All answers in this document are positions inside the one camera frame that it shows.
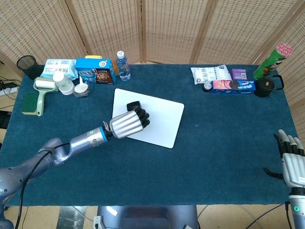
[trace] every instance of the purple box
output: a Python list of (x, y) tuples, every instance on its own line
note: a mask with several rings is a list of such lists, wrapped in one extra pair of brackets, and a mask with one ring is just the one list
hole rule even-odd
[(233, 80), (247, 80), (246, 69), (232, 69)]

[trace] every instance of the pringles can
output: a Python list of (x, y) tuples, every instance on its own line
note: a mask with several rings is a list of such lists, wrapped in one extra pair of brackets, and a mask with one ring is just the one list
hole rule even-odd
[(292, 55), (293, 50), (289, 44), (280, 43), (272, 51), (270, 56), (255, 70), (254, 78), (259, 80), (267, 77), (277, 66), (279, 66), (288, 56)]

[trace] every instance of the metal robot arm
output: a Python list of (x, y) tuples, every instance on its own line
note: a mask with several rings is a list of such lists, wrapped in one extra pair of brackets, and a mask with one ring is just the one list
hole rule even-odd
[(298, 138), (286, 135), (279, 130), (274, 135), (277, 140), (283, 173), (273, 173), (268, 168), (264, 171), (271, 177), (283, 179), (291, 188), (289, 202), (294, 218), (295, 229), (305, 229), (305, 154), (304, 147)]
[(149, 123), (149, 114), (146, 113), (139, 105), (133, 106), (132, 110), (114, 117), (110, 121), (110, 125), (104, 122), (104, 126), (95, 128), (85, 134), (77, 136), (70, 141), (70, 150), (66, 151), (59, 138), (49, 140), (38, 151), (38, 154), (32, 158), (22, 162), (20, 165), (9, 168), (0, 169), (0, 228), (13, 229), (13, 223), (4, 217), (4, 208), (7, 202), (26, 182), (26, 177), (30, 174), (34, 166), (43, 158), (36, 167), (28, 182), (42, 175), (52, 166), (59, 166), (67, 162), (73, 156), (87, 150), (91, 147), (96, 147), (110, 140), (112, 136), (121, 139), (129, 135), (142, 131)]

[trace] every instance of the lint roller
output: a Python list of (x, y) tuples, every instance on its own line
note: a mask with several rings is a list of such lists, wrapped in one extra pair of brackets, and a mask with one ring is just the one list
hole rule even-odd
[(39, 92), (37, 100), (37, 116), (42, 116), (44, 107), (44, 95), (48, 92), (58, 91), (58, 86), (52, 79), (37, 77), (33, 87)]

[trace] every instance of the power strip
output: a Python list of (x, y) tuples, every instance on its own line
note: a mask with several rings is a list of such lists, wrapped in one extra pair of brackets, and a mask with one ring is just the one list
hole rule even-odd
[(5, 94), (12, 94), (12, 93), (16, 93), (18, 91), (18, 87), (13, 87), (13, 88), (6, 88), (0, 91), (0, 96), (3, 96)]

